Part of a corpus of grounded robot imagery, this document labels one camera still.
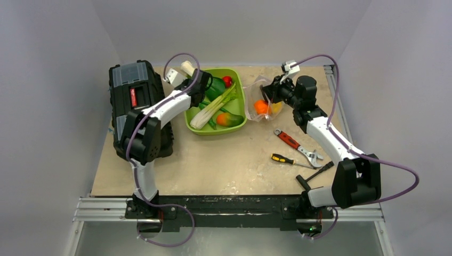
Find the black toolbox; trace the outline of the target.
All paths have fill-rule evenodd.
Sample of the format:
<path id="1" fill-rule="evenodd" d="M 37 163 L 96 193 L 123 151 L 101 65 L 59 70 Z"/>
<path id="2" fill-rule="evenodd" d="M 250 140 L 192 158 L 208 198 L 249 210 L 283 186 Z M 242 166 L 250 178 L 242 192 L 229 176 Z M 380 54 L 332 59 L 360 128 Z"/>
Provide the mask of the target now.
<path id="1" fill-rule="evenodd" d="M 116 65 L 109 69 L 110 103 L 112 105 L 113 146 L 123 159 L 141 164 L 173 153 L 173 131 L 155 117 L 144 118 L 143 110 L 164 99 L 161 77 L 151 63 Z"/>

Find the yellow toy pear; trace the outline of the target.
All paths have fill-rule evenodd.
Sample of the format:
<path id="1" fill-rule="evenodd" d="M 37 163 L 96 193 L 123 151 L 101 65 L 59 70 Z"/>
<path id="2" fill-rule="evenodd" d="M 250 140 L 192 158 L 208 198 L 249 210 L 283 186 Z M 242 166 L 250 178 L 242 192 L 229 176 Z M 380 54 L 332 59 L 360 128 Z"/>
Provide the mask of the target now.
<path id="1" fill-rule="evenodd" d="M 278 102 L 278 103 L 272 103 L 271 104 L 271 111 L 273 115 L 278 115 L 282 108 L 283 108 L 284 104 L 282 102 Z"/>

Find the yellow black screwdriver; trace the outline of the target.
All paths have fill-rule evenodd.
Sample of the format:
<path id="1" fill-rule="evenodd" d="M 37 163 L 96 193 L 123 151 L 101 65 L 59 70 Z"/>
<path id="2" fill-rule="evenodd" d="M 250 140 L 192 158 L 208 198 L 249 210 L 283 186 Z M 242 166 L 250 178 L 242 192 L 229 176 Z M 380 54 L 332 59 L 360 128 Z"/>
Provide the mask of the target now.
<path id="1" fill-rule="evenodd" d="M 306 168 L 313 169 L 313 170 L 316 169 L 315 167 L 313 167 L 311 165 L 298 163 L 294 159 L 287 158 L 287 157 L 285 157 L 283 155 L 280 155 L 280 154 L 275 154 L 275 153 L 271 154 L 271 159 L 273 161 L 276 161 L 276 162 L 279 162 L 279 163 L 285 163 L 285 164 L 290 164 L 290 165 L 298 165 L 298 166 L 306 167 Z"/>

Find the toy mango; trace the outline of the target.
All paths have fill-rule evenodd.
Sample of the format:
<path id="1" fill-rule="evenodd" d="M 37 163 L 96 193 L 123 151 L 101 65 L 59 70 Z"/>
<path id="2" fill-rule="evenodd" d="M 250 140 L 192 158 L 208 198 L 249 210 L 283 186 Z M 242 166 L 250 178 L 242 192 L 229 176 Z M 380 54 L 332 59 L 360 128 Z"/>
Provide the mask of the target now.
<path id="1" fill-rule="evenodd" d="M 235 127 L 243 123 L 244 118 L 241 115 L 231 113 L 219 114 L 216 118 L 216 123 L 222 127 Z"/>

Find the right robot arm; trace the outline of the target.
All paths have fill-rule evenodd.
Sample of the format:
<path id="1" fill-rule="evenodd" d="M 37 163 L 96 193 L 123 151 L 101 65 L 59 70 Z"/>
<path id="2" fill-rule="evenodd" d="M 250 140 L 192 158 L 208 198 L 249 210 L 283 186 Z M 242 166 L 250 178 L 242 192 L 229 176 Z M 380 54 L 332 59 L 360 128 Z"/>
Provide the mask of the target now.
<path id="1" fill-rule="evenodd" d="M 328 123 L 327 114 L 316 104 L 317 82 L 300 76 L 294 83 L 282 76 L 261 87 L 271 103 L 284 102 L 293 108 L 294 122 L 313 138 L 336 166 L 332 185 L 306 189 L 299 203 L 300 212 L 312 217 L 323 206 L 343 209 L 371 203 L 381 197 L 381 168 L 374 154 L 353 153 L 352 144 Z"/>

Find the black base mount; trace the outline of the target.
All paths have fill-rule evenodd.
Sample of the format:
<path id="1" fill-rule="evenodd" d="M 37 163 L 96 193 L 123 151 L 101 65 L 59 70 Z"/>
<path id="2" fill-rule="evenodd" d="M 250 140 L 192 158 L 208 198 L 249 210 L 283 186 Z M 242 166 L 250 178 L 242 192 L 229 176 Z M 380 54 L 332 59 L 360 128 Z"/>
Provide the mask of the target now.
<path id="1" fill-rule="evenodd" d="M 295 195 L 156 195 L 150 204 L 133 196 L 126 201 L 125 218 L 156 220 L 163 232 L 181 227 L 278 228 L 318 234 L 322 220 L 334 214 L 325 207 L 308 206 Z"/>

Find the red toy tomato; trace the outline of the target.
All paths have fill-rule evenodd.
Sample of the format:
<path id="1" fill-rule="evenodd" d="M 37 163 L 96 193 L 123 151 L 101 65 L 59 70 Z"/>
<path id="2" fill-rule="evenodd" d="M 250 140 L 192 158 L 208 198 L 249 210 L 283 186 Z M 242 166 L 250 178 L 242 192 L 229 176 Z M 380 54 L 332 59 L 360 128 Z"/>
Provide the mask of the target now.
<path id="1" fill-rule="evenodd" d="M 233 79 L 230 76 L 224 76 L 222 77 L 222 80 L 224 82 L 225 88 L 230 88 L 233 84 Z"/>

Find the toy leek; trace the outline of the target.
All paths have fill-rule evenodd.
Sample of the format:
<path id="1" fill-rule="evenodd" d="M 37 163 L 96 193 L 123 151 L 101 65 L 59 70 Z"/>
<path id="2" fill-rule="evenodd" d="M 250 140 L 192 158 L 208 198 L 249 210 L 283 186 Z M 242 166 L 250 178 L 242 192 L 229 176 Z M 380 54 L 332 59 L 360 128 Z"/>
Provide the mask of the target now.
<path id="1" fill-rule="evenodd" d="M 181 64 L 181 70 L 183 70 L 190 77 L 195 77 L 198 69 L 196 69 L 190 61 L 184 61 Z M 211 73 L 201 70 L 198 76 L 198 80 L 206 83 L 205 97 L 209 101 L 215 100 L 221 96 L 225 90 L 225 82 L 218 77 L 213 76 Z"/>

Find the black hammer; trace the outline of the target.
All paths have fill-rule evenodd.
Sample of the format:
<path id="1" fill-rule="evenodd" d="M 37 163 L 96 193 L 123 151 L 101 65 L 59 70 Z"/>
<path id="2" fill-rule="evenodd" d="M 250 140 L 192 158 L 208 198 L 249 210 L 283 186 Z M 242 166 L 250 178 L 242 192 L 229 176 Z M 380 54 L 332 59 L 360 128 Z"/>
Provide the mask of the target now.
<path id="1" fill-rule="evenodd" d="M 309 186 L 308 182 L 318 176 L 319 174 L 331 169 L 334 166 L 333 161 L 330 161 L 329 163 L 322 166 L 317 172 L 315 172 L 313 175 L 309 176 L 307 179 L 303 178 L 301 175 L 296 176 L 297 182 L 301 185 L 302 188 L 304 188 L 305 191 L 309 191 L 311 187 Z"/>

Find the orange toy tangerine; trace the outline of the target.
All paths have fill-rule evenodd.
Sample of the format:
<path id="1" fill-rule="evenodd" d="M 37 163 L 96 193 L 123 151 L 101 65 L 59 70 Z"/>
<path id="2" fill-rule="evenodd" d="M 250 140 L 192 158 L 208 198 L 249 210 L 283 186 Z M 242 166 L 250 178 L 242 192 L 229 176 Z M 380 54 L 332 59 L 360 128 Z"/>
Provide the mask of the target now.
<path id="1" fill-rule="evenodd" d="M 254 104 L 254 109 L 258 115 L 271 115 L 272 110 L 265 100 L 258 100 Z"/>

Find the red adjustable wrench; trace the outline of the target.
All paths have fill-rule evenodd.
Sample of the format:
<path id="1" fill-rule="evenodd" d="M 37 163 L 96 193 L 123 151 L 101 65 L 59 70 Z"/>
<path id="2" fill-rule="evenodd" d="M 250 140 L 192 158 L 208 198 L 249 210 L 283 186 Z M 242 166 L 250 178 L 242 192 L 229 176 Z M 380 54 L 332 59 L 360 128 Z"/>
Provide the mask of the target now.
<path id="1" fill-rule="evenodd" d="M 290 137 L 288 134 L 286 134 L 284 131 L 280 130 L 280 129 L 275 129 L 274 133 L 277 137 L 279 137 L 282 141 L 284 141 L 287 145 L 289 145 L 290 147 L 296 149 L 297 151 L 299 151 L 301 154 L 303 154 L 307 160 L 309 161 L 309 163 L 311 164 L 311 166 L 315 167 L 315 168 L 320 168 L 322 167 L 321 164 L 319 164 L 317 162 L 318 159 L 323 160 L 323 156 L 319 155 L 317 153 L 316 150 L 314 151 L 308 151 L 305 148 L 303 148 L 301 146 L 300 143 L 298 143 L 296 140 L 294 140 L 292 137 Z"/>

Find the green toy chili pepper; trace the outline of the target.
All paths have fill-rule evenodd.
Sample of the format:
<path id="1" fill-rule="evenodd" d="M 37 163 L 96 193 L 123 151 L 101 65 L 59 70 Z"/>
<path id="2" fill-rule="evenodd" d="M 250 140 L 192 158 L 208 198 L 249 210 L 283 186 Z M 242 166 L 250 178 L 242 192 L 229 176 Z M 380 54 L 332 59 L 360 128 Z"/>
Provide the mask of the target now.
<path id="1" fill-rule="evenodd" d="M 208 104 L 209 104 L 208 102 L 202 101 L 202 102 L 199 104 L 198 108 L 199 108 L 200 110 L 203 110 L 205 107 L 207 107 Z M 221 111 L 221 112 L 223 112 L 223 113 L 231 113 L 231 112 L 229 112 L 228 110 L 226 110 L 226 109 L 224 109 L 224 108 L 220 108 L 219 111 Z M 217 129 L 216 123 L 213 121 L 212 118 L 210 118 L 209 121 L 208 121 L 207 123 L 209 124 L 209 126 L 210 126 L 213 130 L 216 130 L 216 129 Z"/>

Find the green plastic tray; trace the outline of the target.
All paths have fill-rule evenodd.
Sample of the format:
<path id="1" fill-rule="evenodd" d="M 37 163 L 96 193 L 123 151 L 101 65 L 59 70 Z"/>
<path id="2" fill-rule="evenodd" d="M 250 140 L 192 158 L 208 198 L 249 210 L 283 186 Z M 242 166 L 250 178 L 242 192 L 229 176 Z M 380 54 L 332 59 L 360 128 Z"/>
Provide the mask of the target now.
<path id="1" fill-rule="evenodd" d="M 236 72 L 235 69 L 229 68 L 229 67 L 219 67 L 219 68 L 205 68 L 203 69 L 206 72 L 212 74 L 214 77 L 222 78 L 224 76 L 230 76 L 232 80 L 236 84 L 236 92 L 237 97 L 228 103 L 226 103 L 223 106 L 223 109 L 231 112 L 235 115 L 241 115 L 244 118 L 244 121 L 234 127 L 222 127 L 218 126 L 217 129 L 212 129 L 212 127 L 209 124 L 206 124 L 202 129 L 196 130 L 190 127 L 190 122 L 192 118 L 200 112 L 200 109 L 198 107 L 192 107 L 189 110 L 184 112 L 184 118 L 185 118 L 185 125 L 186 127 L 197 135 L 203 135 L 203 136 L 209 136 L 209 135 L 223 135 L 232 133 L 235 131 L 238 131 L 240 128 L 242 128 L 246 122 L 247 118 L 245 115 L 245 93 L 243 90 L 243 83 L 241 81 L 240 75 Z"/>

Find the aluminium frame rail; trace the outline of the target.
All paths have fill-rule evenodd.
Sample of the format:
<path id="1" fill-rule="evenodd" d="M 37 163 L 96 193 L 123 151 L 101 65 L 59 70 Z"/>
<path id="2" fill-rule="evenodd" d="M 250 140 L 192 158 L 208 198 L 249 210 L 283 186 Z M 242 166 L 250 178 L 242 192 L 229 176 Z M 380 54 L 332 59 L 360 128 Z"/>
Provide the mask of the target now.
<path id="1" fill-rule="evenodd" d="M 70 238 L 64 254 L 76 255 L 80 243 L 80 238 L 90 222 L 115 222 L 115 223 L 136 223 L 138 227 L 143 224 L 158 225 L 156 220 L 138 222 L 134 219 L 125 218 L 126 201 L 131 197 L 126 196 L 93 196 L 81 197 L 76 207 L 74 221 L 72 225 L 73 235 Z M 339 221 L 345 222 L 372 222 L 376 228 L 379 246 L 383 255 L 393 255 L 393 249 L 385 233 L 386 227 L 384 216 L 379 203 L 352 206 L 342 209 L 338 206 L 325 207 L 332 211 L 332 220 L 322 220 L 331 222 L 334 226 Z"/>

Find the clear zip top bag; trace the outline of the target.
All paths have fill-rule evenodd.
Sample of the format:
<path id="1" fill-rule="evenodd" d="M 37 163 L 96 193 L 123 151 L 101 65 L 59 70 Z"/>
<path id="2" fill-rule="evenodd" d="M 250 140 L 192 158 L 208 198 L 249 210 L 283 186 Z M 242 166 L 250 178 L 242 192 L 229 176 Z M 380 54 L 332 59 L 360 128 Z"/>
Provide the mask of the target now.
<path id="1" fill-rule="evenodd" d="M 253 104 L 258 100 L 265 100 L 261 92 L 261 86 L 269 85 L 271 81 L 263 76 L 258 76 L 256 80 L 250 85 L 244 86 L 245 92 L 245 115 L 248 120 L 260 122 L 261 120 L 271 121 L 277 117 L 277 115 L 258 115 L 254 109 Z"/>

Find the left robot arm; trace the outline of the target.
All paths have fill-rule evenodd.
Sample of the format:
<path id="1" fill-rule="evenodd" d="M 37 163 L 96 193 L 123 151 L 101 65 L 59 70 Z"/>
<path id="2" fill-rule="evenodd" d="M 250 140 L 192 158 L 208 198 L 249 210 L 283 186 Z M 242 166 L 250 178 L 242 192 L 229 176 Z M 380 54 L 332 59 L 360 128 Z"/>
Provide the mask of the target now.
<path id="1" fill-rule="evenodd" d="M 161 101 L 133 107 L 123 115 L 115 114 L 112 119 L 116 136 L 114 148 L 119 157 L 131 164 L 136 187 L 134 195 L 141 200 L 138 211 L 145 218 L 153 218 L 159 211 L 158 202 L 153 200 L 158 194 L 154 160 L 173 152 L 169 123 L 181 112 L 201 103 L 212 79 L 212 75 L 197 70 Z"/>

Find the toy celery stalk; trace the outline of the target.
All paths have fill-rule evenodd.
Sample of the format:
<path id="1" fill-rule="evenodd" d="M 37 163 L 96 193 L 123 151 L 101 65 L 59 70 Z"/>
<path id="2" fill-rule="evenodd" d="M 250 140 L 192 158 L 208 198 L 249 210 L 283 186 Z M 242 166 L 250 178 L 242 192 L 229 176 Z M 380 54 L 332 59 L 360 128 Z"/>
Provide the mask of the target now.
<path id="1" fill-rule="evenodd" d="M 199 130 L 204 127 L 205 124 L 213 117 L 213 115 L 220 110 L 226 103 L 237 97 L 237 85 L 233 83 L 230 88 L 218 96 L 215 100 L 209 103 L 199 113 L 197 113 L 189 123 L 189 126 L 195 130 Z"/>

